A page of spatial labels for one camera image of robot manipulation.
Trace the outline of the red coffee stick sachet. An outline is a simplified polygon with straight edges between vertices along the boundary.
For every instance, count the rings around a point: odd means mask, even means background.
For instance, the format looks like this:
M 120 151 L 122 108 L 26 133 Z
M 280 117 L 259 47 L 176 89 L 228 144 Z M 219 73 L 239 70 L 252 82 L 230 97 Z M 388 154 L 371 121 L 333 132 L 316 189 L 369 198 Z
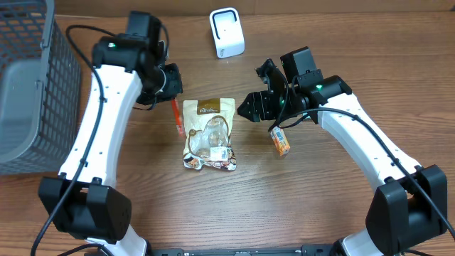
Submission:
M 173 109 L 173 114 L 174 114 L 174 117 L 175 117 L 176 128 L 177 128 L 178 134 L 182 137 L 184 135 L 184 130 L 183 130 L 182 117 L 181 117 L 181 114 L 180 114 L 180 111 L 179 111 L 179 108 L 178 108 L 178 101 L 176 99 L 173 99 L 171 101 L 171 106 L 172 106 L 172 109 Z

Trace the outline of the orange tissue packet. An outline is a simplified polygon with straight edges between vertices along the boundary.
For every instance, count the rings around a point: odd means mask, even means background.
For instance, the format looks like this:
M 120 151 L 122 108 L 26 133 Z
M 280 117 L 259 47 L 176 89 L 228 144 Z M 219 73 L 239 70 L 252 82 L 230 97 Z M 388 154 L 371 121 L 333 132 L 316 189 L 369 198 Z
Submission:
M 274 127 L 271 132 L 270 136 L 274 145 L 279 153 L 280 156 L 285 156 L 289 153 L 291 147 L 285 136 L 284 130 L 279 127 Z

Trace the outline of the beige nut pouch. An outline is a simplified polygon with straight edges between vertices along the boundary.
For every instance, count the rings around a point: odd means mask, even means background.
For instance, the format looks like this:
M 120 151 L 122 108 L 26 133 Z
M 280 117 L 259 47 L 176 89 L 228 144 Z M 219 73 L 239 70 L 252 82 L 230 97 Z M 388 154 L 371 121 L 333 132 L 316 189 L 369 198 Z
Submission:
M 183 102 L 183 126 L 186 143 L 183 165 L 200 170 L 204 166 L 226 171 L 237 168 L 231 134 L 235 100 L 212 98 Z

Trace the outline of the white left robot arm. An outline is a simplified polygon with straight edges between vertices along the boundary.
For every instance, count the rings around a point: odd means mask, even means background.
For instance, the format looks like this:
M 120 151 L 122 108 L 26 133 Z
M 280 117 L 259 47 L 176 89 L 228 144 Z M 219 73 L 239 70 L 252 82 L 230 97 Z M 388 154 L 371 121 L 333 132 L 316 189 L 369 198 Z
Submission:
M 130 114 L 150 111 L 183 91 L 176 64 L 166 63 L 165 41 L 146 36 L 105 36 L 87 62 L 91 92 L 75 142 L 58 177 L 41 180 L 38 196 L 49 216 L 31 254 L 50 225 L 84 240 L 103 255 L 150 255 L 150 243 L 131 225 L 132 202 L 116 189 L 119 151 Z

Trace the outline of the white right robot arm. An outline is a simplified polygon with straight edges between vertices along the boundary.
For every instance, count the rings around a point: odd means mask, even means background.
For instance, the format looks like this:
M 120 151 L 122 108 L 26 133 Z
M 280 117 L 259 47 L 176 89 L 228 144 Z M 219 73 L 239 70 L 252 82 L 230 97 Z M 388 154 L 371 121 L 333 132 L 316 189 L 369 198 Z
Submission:
M 330 255 L 403 255 L 454 232 L 444 172 L 400 150 L 340 77 L 306 70 L 288 78 L 270 59 L 255 71 L 267 89 L 248 94 L 237 113 L 252 122 L 272 120 L 276 128 L 291 118 L 311 118 L 348 152 L 373 189 L 365 228 L 336 241 Z

